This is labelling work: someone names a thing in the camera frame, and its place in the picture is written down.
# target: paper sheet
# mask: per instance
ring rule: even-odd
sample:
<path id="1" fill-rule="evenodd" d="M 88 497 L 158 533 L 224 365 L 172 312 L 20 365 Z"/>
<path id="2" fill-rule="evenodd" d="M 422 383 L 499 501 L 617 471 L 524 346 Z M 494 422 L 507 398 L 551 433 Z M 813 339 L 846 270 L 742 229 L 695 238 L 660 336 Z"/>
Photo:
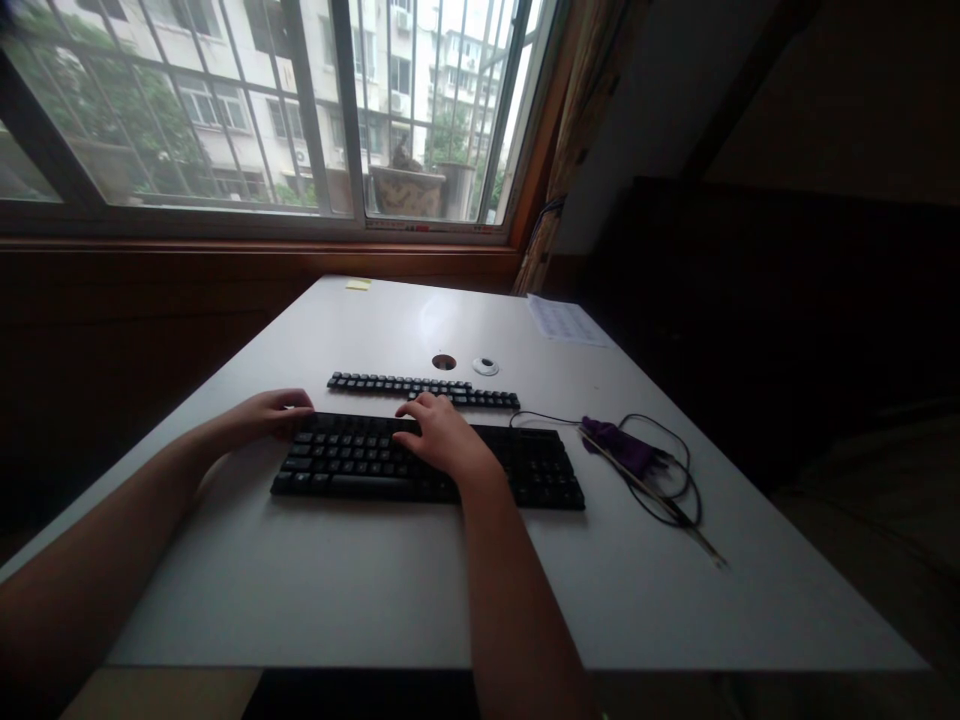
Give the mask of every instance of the paper sheet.
<path id="1" fill-rule="evenodd" d="M 545 338 L 596 347 L 612 345 L 607 334 L 579 305 L 527 295 L 527 307 Z"/>

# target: wall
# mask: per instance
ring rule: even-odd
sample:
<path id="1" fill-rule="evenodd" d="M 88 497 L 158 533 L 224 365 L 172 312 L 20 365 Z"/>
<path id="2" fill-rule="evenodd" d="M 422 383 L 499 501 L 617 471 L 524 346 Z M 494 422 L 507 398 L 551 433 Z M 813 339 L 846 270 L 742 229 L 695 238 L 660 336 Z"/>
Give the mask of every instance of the wall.
<path id="1" fill-rule="evenodd" d="M 635 175 L 676 177 L 776 0 L 659 0 L 564 208 L 555 251 L 588 254 Z"/>
<path id="2" fill-rule="evenodd" d="M 0 534 L 49 519 L 323 274 L 508 292 L 518 264 L 456 251 L 0 255 Z"/>
<path id="3" fill-rule="evenodd" d="M 823 0 L 713 182 L 960 204 L 960 6 Z"/>

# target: plant pot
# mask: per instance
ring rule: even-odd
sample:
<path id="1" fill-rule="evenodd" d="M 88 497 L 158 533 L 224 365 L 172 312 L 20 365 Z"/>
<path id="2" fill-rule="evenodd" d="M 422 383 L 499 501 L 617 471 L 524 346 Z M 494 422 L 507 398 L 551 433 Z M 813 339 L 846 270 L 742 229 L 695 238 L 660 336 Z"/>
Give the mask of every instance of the plant pot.
<path id="1" fill-rule="evenodd" d="M 130 179 L 130 165 L 137 157 L 133 148 L 77 137 L 67 138 L 67 141 L 108 203 L 141 203 L 139 198 L 133 197 L 133 181 Z"/>
<path id="2" fill-rule="evenodd" d="M 443 175 L 414 173 L 389 167 L 370 168 L 377 206 L 384 215 L 440 217 Z"/>
<path id="3" fill-rule="evenodd" d="M 477 169 L 463 163 L 441 162 L 437 163 L 437 170 L 447 179 L 441 193 L 443 217 L 447 220 L 466 220 Z"/>

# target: mechanical keyboard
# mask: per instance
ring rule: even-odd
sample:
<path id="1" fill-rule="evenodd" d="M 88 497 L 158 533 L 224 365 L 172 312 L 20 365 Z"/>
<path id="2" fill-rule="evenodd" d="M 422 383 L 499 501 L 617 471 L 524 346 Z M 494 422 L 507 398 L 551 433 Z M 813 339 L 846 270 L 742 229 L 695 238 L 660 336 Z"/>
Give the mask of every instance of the mechanical keyboard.
<path id="1" fill-rule="evenodd" d="M 555 430 L 472 427 L 503 465 L 518 506 L 584 509 Z M 300 426 L 270 492 L 458 504 L 457 486 L 448 475 L 393 442 L 393 433 L 401 430 L 420 434 L 415 420 L 315 413 Z"/>
<path id="2" fill-rule="evenodd" d="M 327 387 L 331 390 L 362 392 L 370 395 L 405 395 L 408 400 L 415 400 L 422 392 L 431 392 L 434 395 L 446 395 L 457 407 L 520 409 L 520 399 L 516 393 L 502 390 L 477 390 L 472 383 L 461 380 L 430 380 L 393 375 L 335 372 L 333 377 L 327 380 Z"/>

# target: white desk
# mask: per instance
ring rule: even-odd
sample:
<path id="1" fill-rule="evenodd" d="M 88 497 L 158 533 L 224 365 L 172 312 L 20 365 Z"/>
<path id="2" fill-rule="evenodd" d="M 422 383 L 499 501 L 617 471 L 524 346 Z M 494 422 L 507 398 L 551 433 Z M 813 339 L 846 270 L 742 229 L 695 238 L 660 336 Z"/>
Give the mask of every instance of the white desk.
<path id="1" fill-rule="evenodd" d="M 585 513 L 526 510 L 533 542 L 591 670 L 913 670 L 924 661 L 619 348 L 542 338 L 517 298 L 326 277 L 240 351 L 0 571 L 8 577 L 190 427 L 261 390 L 318 409 L 390 416 L 396 399 L 329 394 L 335 370 L 437 377 L 519 393 L 557 417 L 658 418 L 693 453 L 713 567 L 652 521 L 623 481 L 559 428 Z M 473 358 L 501 371 L 483 378 Z M 506 425 L 509 413 L 466 411 Z M 533 423 L 535 427 L 553 427 Z M 632 432 L 669 441 L 636 424 Z M 467 668 L 459 508 L 272 498 L 286 446 L 263 440 L 211 471 L 110 654 L 115 665 Z"/>

